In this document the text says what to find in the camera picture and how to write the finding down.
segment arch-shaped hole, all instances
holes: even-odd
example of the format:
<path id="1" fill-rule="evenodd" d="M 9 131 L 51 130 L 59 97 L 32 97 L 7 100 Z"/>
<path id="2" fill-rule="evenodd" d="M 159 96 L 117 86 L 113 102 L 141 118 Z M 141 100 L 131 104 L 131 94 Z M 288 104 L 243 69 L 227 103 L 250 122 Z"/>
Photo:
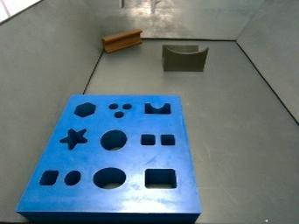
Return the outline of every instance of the arch-shaped hole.
<path id="1" fill-rule="evenodd" d="M 125 173 L 117 168 L 105 168 L 93 175 L 93 183 L 103 189 L 120 187 L 127 181 Z"/>
<path id="2" fill-rule="evenodd" d="M 59 171 L 45 171 L 41 175 L 40 186 L 53 186 L 59 177 Z"/>
<path id="3" fill-rule="evenodd" d="M 109 108 L 109 109 L 117 109 L 117 104 L 116 104 L 116 103 L 111 103 L 111 104 L 108 105 L 108 108 Z"/>
<path id="4" fill-rule="evenodd" d="M 127 134 L 121 130 L 111 130 L 100 138 L 100 144 L 108 151 L 119 150 L 127 144 Z"/>
<path id="5" fill-rule="evenodd" d="M 160 108 L 155 108 L 151 103 L 147 103 L 144 113 L 148 115 L 169 115 L 172 113 L 171 103 L 165 103 Z"/>
<path id="6" fill-rule="evenodd" d="M 80 182 L 80 172 L 71 171 L 64 178 L 65 185 L 75 186 L 79 182 Z"/>

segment blue shape sorter board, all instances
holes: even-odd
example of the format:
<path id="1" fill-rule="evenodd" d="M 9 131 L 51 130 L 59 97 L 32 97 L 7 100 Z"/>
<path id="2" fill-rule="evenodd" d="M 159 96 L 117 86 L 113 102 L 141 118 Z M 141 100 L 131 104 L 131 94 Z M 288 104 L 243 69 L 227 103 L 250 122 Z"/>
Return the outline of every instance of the blue shape sorter board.
<path id="1" fill-rule="evenodd" d="M 73 95 L 16 212 L 29 221 L 193 223 L 201 203 L 180 97 Z"/>

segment gray floor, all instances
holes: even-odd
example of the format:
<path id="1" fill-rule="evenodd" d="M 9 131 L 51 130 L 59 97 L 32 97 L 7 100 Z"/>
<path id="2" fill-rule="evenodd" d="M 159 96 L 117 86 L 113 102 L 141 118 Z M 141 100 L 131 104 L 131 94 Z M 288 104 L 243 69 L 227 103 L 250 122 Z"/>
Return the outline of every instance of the gray floor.
<path id="1" fill-rule="evenodd" d="M 209 47 L 203 73 L 163 72 L 161 44 Z M 299 129 L 235 42 L 147 40 L 103 54 L 87 93 L 179 95 L 200 186 L 196 223 L 299 222 Z"/>

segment gray arch block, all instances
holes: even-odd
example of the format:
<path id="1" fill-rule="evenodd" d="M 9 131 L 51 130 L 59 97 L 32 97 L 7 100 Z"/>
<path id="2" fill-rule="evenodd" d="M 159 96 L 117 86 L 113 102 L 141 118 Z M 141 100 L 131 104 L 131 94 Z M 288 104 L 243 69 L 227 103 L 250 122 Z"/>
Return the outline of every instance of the gray arch block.
<path id="1" fill-rule="evenodd" d="M 199 51 L 197 45 L 163 45 L 163 70 L 203 72 L 208 51 Z"/>

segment hexagon-shaped hole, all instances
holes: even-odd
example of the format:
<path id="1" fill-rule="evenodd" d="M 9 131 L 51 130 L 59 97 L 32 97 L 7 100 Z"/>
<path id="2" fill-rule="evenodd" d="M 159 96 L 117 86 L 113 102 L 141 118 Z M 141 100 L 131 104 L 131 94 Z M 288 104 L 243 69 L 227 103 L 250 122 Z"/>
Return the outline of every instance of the hexagon-shaped hole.
<path id="1" fill-rule="evenodd" d="M 95 111 L 96 105 L 89 102 L 85 102 L 76 107 L 73 114 L 79 117 L 85 117 L 93 115 Z"/>

